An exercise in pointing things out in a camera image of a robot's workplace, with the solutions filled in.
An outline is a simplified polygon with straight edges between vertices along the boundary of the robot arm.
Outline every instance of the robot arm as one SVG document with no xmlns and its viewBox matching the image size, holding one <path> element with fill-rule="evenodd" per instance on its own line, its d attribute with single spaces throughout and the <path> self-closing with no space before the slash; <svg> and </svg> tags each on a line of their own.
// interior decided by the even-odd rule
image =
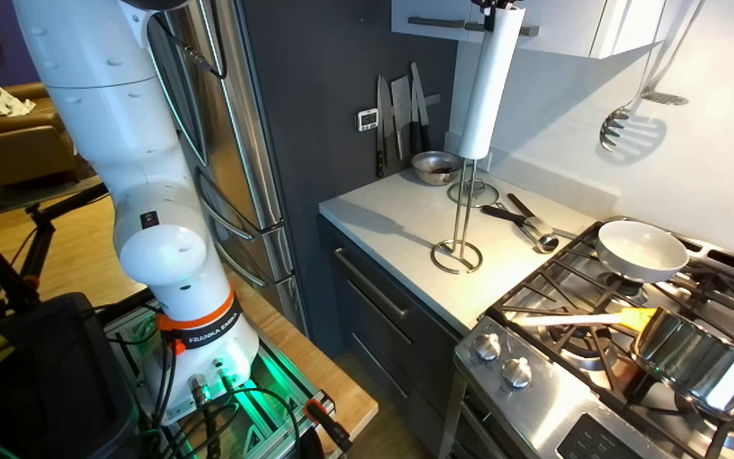
<svg viewBox="0 0 734 459">
<path fill-rule="evenodd" d="M 176 355 L 164 424 L 193 410 L 192 393 L 250 378 L 257 333 L 213 252 L 161 81 L 146 51 L 152 9 L 171 0 L 15 0 L 17 22 L 78 152 L 114 204 L 123 271 L 161 300 Z M 146 365 L 161 389 L 161 360 Z"/>
</svg>

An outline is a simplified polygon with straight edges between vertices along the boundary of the backsplash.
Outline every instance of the backsplash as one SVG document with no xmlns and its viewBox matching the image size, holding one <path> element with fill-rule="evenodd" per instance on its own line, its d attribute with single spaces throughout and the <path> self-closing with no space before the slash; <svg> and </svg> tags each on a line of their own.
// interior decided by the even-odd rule
<svg viewBox="0 0 734 459">
<path fill-rule="evenodd" d="M 477 62 L 473 54 L 477 46 L 458 49 L 447 142 L 462 133 L 462 100 L 469 100 L 472 78 L 466 67 Z M 636 157 L 610 156 L 597 146 L 601 120 L 631 100 L 642 68 L 642 51 L 605 62 L 518 51 L 489 171 L 510 176 L 533 164 L 588 188 L 607 188 L 613 215 L 631 215 L 734 252 L 734 2 L 704 4 L 659 81 L 662 91 L 681 93 L 687 105 L 640 105 L 640 115 L 666 123 L 659 148 Z M 546 186 L 548 195 L 569 194 L 569 180 L 534 183 Z"/>
</svg>

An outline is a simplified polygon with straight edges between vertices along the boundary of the refrigerator door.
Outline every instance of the refrigerator door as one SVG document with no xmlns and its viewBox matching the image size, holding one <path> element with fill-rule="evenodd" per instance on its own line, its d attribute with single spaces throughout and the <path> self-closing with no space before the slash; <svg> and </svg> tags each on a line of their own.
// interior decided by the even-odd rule
<svg viewBox="0 0 734 459">
<path fill-rule="evenodd" d="M 150 51 L 187 146 L 244 222 L 283 222 L 236 2 L 197 0 L 150 21 Z"/>
</svg>

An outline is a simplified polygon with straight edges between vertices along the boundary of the white cabinet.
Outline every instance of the white cabinet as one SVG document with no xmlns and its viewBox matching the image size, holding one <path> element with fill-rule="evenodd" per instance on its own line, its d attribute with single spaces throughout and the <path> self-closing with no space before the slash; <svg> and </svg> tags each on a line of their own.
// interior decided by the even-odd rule
<svg viewBox="0 0 734 459">
<path fill-rule="evenodd" d="M 520 49 L 605 58 L 654 40 L 666 0 L 518 0 L 526 7 Z M 393 0 L 393 30 L 482 40 L 472 0 Z"/>
</svg>

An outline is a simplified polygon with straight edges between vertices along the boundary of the gas stove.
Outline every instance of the gas stove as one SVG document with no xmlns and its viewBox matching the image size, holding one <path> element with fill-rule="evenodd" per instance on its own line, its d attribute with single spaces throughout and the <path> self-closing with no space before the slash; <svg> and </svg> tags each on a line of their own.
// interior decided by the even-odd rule
<svg viewBox="0 0 734 459">
<path fill-rule="evenodd" d="M 455 346 L 482 419 L 527 457 L 734 457 L 734 405 L 704 407 L 636 360 L 617 327 L 520 327 L 526 315 L 654 306 L 734 348 L 734 255 L 682 240 L 687 264 L 659 283 L 613 274 L 597 255 L 601 222 L 501 295 Z"/>
</svg>

